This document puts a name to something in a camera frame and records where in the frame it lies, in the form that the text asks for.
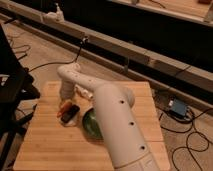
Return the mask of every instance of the black dot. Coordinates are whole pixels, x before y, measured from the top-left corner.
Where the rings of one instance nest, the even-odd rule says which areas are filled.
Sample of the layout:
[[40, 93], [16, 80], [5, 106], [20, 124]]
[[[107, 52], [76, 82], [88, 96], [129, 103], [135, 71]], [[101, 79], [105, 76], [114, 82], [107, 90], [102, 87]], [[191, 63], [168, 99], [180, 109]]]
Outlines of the black dot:
[[144, 146], [141, 146], [141, 149], [142, 149], [142, 150], [145, 150], [145, 147], [144, 147]]

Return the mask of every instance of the green bowl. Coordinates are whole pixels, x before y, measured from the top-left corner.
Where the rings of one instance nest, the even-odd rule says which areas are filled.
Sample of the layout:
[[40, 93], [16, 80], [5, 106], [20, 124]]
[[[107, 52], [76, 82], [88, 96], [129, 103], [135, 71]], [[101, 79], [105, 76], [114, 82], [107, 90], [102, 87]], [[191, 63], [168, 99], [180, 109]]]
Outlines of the green bowl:
[[83, 116], [82, 125], [91, 138], [102, 140], [102, 134], [96, 121], [94, 109], [89, 109]]

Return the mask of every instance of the white bottle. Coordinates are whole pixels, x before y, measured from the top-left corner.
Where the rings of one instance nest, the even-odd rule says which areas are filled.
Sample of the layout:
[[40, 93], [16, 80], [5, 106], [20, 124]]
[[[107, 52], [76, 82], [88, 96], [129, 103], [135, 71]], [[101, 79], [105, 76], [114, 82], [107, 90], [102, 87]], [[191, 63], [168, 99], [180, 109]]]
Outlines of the white bottle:
[[56, 11], [57, 21], [64, 22], [64, 13], [63, 13], [63, 11], [60, 9], [58, 3], [55, 3], [55, 5], [57, 7], [57, 11]]

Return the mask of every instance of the floor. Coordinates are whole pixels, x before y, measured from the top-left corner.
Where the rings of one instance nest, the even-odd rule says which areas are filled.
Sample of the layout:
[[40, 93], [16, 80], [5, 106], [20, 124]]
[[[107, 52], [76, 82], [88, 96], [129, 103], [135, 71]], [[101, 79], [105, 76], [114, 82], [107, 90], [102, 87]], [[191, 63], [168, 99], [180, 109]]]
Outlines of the floor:
[[[8, 35], [8, 38], [12, 37], [18, 37], [13, 38], [14, 45], [13, 47], [21, 46], [21, 45], [30, 45], [30, 50], [27, 52], [27, 57], [20, 60], [20, 62], [24, 65], [29, 67], [30, 69], [34, 68], [35, 66], [38, 66], [40, 64], [44, 64], [47, 62], [67, 62], [71, 61], [76, 57], [76, 54], [68, 51], [67, 49], [64, 49], [63, 47], [60, 47], [58, 45], [55, 45], [47, 40], [44, 40], [41, 37], [38, 37], [37, 35], [28, 32], [25, 29], [22, 29], [22, 26], [17, 26], [13, 24], [7, 24], [3, 25], [3, 28], [5, 30], [5, 33]], [[129, 78], [117, 74], [101, 65], [96, 64], [93, 61], [87, 60], [84, 57], [80, 56], [78, 62], [82, 65], [83, 71], [89, 75], [93, 75], [96, 77], [104, 78], [106, 80], [130, 80]], [[32, 76], [35, 78], [34, 85], [39, 89], [42, 90], [42, 87], [46, 81], [53, 81], [53, 80], [59, 80], [59, 77], [57, 76], [56, 69], [59, 65], [48, 65], [42, 68], [39, 68], [37, 70], [34, 70], [31, 72]], [[165, 103], [168, 102], [167, 96], [160, 95], [156, 99], [156, 106], [164, 106]], [[32, 110], [32, 106], [36, 104], [36, 101], [30, 101], [22, 103], [19, 108], [22, 109], [24, 112], [28, 113]], [[197, 111], [196, 109], [193, 109], [195, 111], [195, 114], [198, 115], [200, 111]], [[183, 131], [186, 130], [189, 125], [179, 124], [175, 122], [174, 120], [170, 119], [166, 115], [163, 115], [161, 118], [161, 125], [163, 127], [176, 130], [176, 131]], [[196, 128], [200, 132], [206, 135], [208, 139], [213, 141], [213, 117], [209, 115], [203, 115], [202, 117], [199, 117], [195, 121]], [[171, 162], [171, 171], [176, 170], [174, 168], [174, 165], [172, 164], [172, 152], [177, 148], [181, 146], [186, 146], [186, 140], [187, 135], [190, 133], [193, 133], [193, 130], [191, 130], [188, 133], [185, 134], [178, 134], [173, 133], [171, 131], [167, 131], [165, 129], [162, 129], [164, 139], [165, 139], [165, 145], [167, 148], [167, 152], [169, 155], [169, 159]], [[5, 164], [6, 166], [11, 163], [12, 160], [15, 159], [15, 156], [18, 152], [18, 149], [20, 147], [22, 141], [22, 137], [17, 136], [16, 140], [13, 144], [13, 147], [10, 151], [8, 160]], [[200, 151], [202, 151], [203, 148], [206, 147], [207, 142], [202, 138], [202, 136], [199, 136], [198, 134], [192, 134], [189, 138], [189, 146], [190, 148], [196, 148]], [[205, 152], [192, 152], [193, 156], [197, 159], [199, 164], [202, 167], [203, 171], [212, 171], [213, 170], [213, 144], [210, 145], [209, 149]], [[195, 161], [192, 159], [192, 157], [189, 155], [189, 152], [185, 148], [181, 148], [178, 150], [175, 155], [175, 163], [179, 170], [181, 171], [199, 171], [199, 167], [196, 165]]]

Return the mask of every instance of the wire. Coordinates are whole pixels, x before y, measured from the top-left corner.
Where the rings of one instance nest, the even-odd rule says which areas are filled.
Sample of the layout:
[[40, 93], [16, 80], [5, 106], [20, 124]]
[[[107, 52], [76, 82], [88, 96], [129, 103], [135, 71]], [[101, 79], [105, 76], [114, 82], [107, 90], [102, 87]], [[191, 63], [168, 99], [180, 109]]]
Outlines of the wire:
[[[198, 129], [196, 128], [196, 125], [195, 125], [195, 121], [196, 121], [196, 119], [200, 118], [201, 116], [203, 116], [206, 112], [208, 112], [210, 110], [213, 110], [213, 108], [206, 109], [203, 112], [201, 112], [200, 114], [198, 114], [197, 116], [195, 116], [195, 112], [191, 108], [188, 108], [188, 112], [191, 115], [191, 119], [190, 119], [190, 122], [189, 122], [191, 124], [191, 126], [186, 131], [176, 131], [176, 130], [171, 130], [171, 129], [168, 129], [168, 128], [165, 128], [165, 127], [161, 126], [161, 128], [163, 128], [163, 129], [165, 129], [167, 131], [173, 132], [173, 133], [187, 133], [191, 129], [194, 129], [193, 132], [191, 132], [191, 133], [189, 133], [187, 135], [187, 137], [186, 137], [186, 145], [185, 146], [180, 146], [180, 147], [174, 149], [174, 151], [172, 152], [172, 163], [173, 163], [174, 167], [176, 168], [176, 170], [178, 170], [178, 171], [180, 170], [177, 167], [177, 164], [175, 162], [175, 154], [176, 154], [176, 152], [181, 150], [181, 149], [187, 149], [188, 153], [190, 154], [190, 156], [192, 157], [192, 159], [194, 160], [196, 165], [199, 167], [199, 169], [201, 171], [203, 171], [201, 165], [199, 164], [199, 162], [197, 161], [197, 159], [195, 158], [195, 156], [194, 156], [194, 154], [192, 152], [205, 152], [205, 151], [207, 151], [209, 149], [210, 145], [213, 145], [213, 142], [210, 141], [204, 133], [198, 131]], [[167, 114], [167, 112], [163, 111], [160, 114], [160, 117], [159, 117], [160, 121], [162, 120], [162, 117], [163, 117], [164, 114]], [[206, 142], [206, 146], [203, 147], [202, 149], [196, 149], [196, 148], [190, 147], [189, 140], [195, 134], [198, 134]]]
[[19, 108], [17, 108], [16, 110], [19, 111], [19, 112], [21, 112], [24, 116], [27, 115], [23, 110], [21, 110], [21, 109], [19, 109]]
[[176, 163], [175, 163], [175, 153], [176, 153], [177, 151], [179, 151], [180, 149], [187, 149], [187, 151], [189, 152], [190, 156], [191, 156], [192, 159], [195, 161], [195, 163], [197, 164], [197, 166], [199, 167], [199, 169], [200, 169], [201, 171], [203, 170], [202, 167], [201, 167], [201, 165], [200, 165], [199, 162], [197, 161], [197, 159], [194, 157], [192, 151], [194, 151], [194, 152], [205, 152], [205, 151], [207, 151], [207, 150], [209, 149], [209, 144], [210, 144], [210, 143], [209, 143], [208, 141], [206, 141], [206, 142], [207, 142], [206, 147], [204, 147], [203, 149], [199, 149], [199, 150], [190, 147], [190, 145], [189, 145], [189, 139], [190, 139], [190, 137], [192, 137], [193, 134], [198, 134], [198, 135], [200, 135], [201, 138], [203, 138], [203, 139], [206, 140], [206, 136], [205, 136], [203, 133], [198, 132], [198, 131], [191, 132], [191, 133], [187, 136], [187, 138], [186, 138], [186, 146], [178, 147], [178, 148], [176, 148], [176, 149], [173, 151], [173, 153], [172, 153], [172, 163], [173, 163], [173, 165], [174, 165], [174, 167], [175, 167], [176, 170], [180, 170], [180, 169], [177, 167], [177, 165], [176, 165]]
[[14, 47], [14, 39], [20, 38], [21, 35], [23, 35], [25, 32], [20, 33], [18, 36], [10, 36], [7, 35], [7, 40], [10, 44], [10, 47], [13, 49], [14, 54], [16, 55], [18, 60], [21, 60], [28, 56], [27, 52], [31, 49], [30, 45], [21, 45]]
[[158, 4], [158, 5], [160, 5], [162, 8], [166, 9], [166, 6], [164, 6], [164, 5], [161, 4], [160, 2], [157, 2], [157, 1], [155, 1], [155, 0], [149, 0], [149, 1], [152, 2], [152, 3]]
[[58, 65], [58, 64], [71, 64], [71, 63], [74, 63], [74, 62], [77, 62], [78, 58], [79, 58], [79, 55], [81, 53], [81, 50], [82, 50], [82, 47], [84, 44], [86, 44], [86, 42], [88, 42], [88, 38], [83, 38], [80, 42], [80, 47], [79, 47], [79, 50], [78, 50], [78, 53], [75, 57], [74, 60], [70, 61], [70, 62], [48, 62], [48, 63], [45, 63], [45, 64], [41, 64], [39, 66], [36, 66], [35, 68], [32, 68], [31, 70], [29, 70], [29, 72], [32, 72], [38, 68], [41, 68], [41, 67], [44, 67], [44, 66], [47, 66], [47, 65]]
[[[179, 74], [187, 71], [189, 68], [191, 68], [192, 65], [188, 65], [187, 67], [185, 67], [184, 69], [179, 70], [178, 72], [176, 72], [172, 77], [176, 78]], [[156, 94], [162, 93], [162, 92], [168, 92], [170, 89], [172, 88], [172, 86], [169, 86], [166, 89], [161, 89], [161, 90], [157, 90]]]

